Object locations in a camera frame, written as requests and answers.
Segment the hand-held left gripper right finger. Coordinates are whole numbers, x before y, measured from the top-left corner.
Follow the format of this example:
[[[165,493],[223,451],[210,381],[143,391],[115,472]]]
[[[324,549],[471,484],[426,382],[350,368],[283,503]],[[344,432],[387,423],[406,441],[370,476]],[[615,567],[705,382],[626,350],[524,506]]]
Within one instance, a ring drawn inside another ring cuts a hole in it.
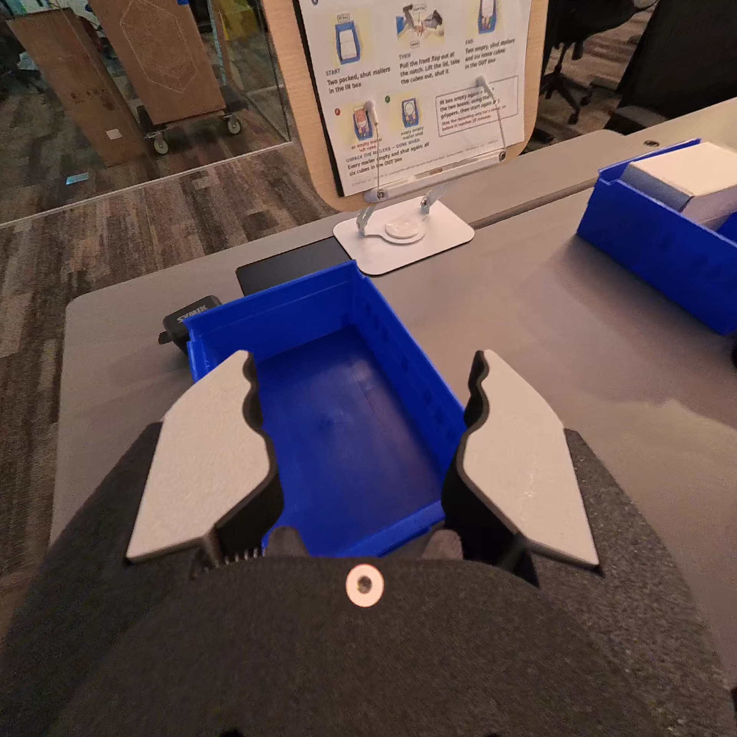
[[[600,564],[565,428],[497,353],[476,351],[465,430],[441,491],[466,559],[513,570],[523,554]]]

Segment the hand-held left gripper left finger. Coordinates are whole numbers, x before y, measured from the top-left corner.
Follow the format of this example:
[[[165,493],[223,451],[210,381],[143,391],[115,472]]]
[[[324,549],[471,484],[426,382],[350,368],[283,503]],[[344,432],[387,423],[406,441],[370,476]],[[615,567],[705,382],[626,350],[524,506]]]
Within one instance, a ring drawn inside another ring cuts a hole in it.
[[[199,549],[224,562],[262,548],[283,510],[255,360],[238,350],[165,413],[126,558]]]

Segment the blue plastic bin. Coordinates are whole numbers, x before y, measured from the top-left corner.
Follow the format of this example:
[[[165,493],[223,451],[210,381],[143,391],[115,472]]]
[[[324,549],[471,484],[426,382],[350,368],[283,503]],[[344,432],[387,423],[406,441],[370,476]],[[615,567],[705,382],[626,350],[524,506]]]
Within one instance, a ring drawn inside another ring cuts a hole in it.
[[[735,334],[735,210],[714,230],[624,180],[630,164],[690,152],[690,139],[598,171],[576,234],[720,335]]]
[[[284,510],[316,557],[384,557],[445,518],[464,407],[354,261],[185,320],[197,382],[253,355]]]

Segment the white cardboard mailer box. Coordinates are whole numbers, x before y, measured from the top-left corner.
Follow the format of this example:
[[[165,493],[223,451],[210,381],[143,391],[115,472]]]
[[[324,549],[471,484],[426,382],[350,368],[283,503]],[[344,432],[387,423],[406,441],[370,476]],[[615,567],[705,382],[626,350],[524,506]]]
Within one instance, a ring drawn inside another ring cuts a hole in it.
[[[736,153],[711,142],[632,161],[619,179],[713,231],[736,210]]]

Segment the tall brown cardboard box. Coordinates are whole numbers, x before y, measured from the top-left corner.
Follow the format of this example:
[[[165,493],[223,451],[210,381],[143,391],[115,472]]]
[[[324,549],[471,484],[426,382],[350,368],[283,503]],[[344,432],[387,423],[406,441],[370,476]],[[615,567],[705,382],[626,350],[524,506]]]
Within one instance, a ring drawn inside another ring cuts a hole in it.
[[[138,123],[73,10],[23,15],[8,24],[107,167],[145,154]]]

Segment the large brown cardboard box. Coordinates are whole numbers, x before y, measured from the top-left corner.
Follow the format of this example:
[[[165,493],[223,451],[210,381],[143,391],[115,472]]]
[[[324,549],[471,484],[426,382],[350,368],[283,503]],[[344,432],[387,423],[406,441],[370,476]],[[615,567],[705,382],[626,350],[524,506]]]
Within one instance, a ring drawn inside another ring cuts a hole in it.
[[[225,110],[189,5],[177,1],[90,1],[152,123]]]

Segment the black flat pad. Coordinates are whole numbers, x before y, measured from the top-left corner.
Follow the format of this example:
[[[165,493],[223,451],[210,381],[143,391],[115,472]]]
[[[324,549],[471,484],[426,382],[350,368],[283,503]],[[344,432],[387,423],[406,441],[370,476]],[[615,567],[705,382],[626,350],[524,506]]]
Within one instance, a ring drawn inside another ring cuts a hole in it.
[[[251,296],[350,260],[338,240],[331,236],[241,265],[235,275],[243,295]]]

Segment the black wheeled dolly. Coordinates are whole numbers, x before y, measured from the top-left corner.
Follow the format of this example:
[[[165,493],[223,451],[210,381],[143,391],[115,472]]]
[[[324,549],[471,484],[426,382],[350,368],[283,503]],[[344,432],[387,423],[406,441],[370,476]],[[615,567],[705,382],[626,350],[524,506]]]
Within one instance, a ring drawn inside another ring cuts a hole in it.
[[[198,114],[186,118],[178,119],[172,122],[154,123],[152,118],[143,104],[139,104],[135,109],[135,116],[139,123],[144,138],[152,143],[152,148],[159,155],[166,155],[170,148],[167,140],[167,134],[171,131],[188,127],[193,124],[216,120],[224,125],[224,129],[230,135],[238,135],[243,129],[240,119],[240,113],[244,111],[248,104],[244,96],[229,84],[220,87],[220,93],[225,102],[225,107],[205,114]]]

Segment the printed instruction sheet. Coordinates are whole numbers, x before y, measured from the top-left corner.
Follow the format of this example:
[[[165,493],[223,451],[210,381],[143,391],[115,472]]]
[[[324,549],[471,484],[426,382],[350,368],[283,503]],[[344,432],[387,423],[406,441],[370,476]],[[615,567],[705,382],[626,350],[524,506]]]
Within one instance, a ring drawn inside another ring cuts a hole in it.
[[[533,2],[296,6],[339,195],[522,141]]]

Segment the instruction sheet on stand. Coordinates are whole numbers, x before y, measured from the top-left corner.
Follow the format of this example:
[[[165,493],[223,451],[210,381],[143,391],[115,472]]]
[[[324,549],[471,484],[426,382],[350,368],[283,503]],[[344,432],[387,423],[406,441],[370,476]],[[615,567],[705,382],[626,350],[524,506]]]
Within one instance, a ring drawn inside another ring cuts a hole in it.
[[[420,191],[426,192],[433,186],[452,183],[497,165],[502,168],[510,167],[511,161],[529,143],[537,119],[548,15],[547,1],[532,1],[530,5],[522,89],[522,141],[507,147],[503,161],[498,156],[488,154],[449,170],[434,167],[429,174],[422,175],[418,183],[411,183],[408,191],[382,200],[367,200],[362,193],[350,196],[338,193],[330,159],[329,137],[324,130],[318,93],[309,71],[307,47],[301,37],[297,9],[291,1],[263,1],[263,7],[312,185],[320,198],[336,211],[349,213],[365,207],[392,204],[402,197],[415,195]]]

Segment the black office chair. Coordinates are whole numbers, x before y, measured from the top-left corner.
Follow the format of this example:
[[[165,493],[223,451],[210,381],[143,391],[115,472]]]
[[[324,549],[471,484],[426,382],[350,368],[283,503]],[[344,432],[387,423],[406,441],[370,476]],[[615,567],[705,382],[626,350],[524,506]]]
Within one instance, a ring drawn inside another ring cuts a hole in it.
[[[563,1],[548,2],[548,21],[542,60],[540,94],[551,99],[558,92],[571,107],[570,125],[578,123],[582,104],[573,97],[572,83],[562,71],[565,55],[572,59],[583,55],[584,42],[591,36],[613,30],[628,22],[638,8],[631,1]]]

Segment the black partition panel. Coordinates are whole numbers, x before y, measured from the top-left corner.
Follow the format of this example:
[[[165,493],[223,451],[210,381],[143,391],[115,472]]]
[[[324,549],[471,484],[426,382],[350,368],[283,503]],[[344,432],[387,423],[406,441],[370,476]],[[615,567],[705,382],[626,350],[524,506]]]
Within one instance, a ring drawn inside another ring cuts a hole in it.
[[[617,93],[604,128],[622,135],[734,98],[736,2],[658,2]]]

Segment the yellow sign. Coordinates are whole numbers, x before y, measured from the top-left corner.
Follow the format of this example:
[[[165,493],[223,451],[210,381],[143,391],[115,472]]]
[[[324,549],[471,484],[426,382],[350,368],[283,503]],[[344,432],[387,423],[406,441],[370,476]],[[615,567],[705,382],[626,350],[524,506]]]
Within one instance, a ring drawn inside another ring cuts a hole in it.
[[[248,1],[220,1],[220,16],[229,41],[245,41],[259,31],[256,13]]]

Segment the metal sheet holder frame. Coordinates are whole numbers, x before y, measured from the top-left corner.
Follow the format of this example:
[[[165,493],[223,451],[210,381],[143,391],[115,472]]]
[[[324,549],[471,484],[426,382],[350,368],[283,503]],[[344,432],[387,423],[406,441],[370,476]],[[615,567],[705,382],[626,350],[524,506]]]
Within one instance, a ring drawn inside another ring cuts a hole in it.
[[[506,144],[500,104],[497,101],[497,97],[495,97],[492,87],[483,74],[476,78],[474,87],[482,91],[484,96],[490,98],[492,101],[500,131],[501,148],[473,156],[454,164],[447,164],[437,170],[426,172],[423,176],[415,175],[411,178],[384,185],[377,184],[374,189],[364,194],[364,200],[367,206],[360,211],[355,221],[357,232],[361,238],[375,235],[374,233],[368,233],[367,227],[373,213],[380,204],[395,200],[403,195],[425,191],[426,193],[421,198],[419,207],[421,215],[428,216],[433,204],[445,193],[453,181],[462,176],[488,169],[496,164],[501,164],[507,160],[509,147]]]

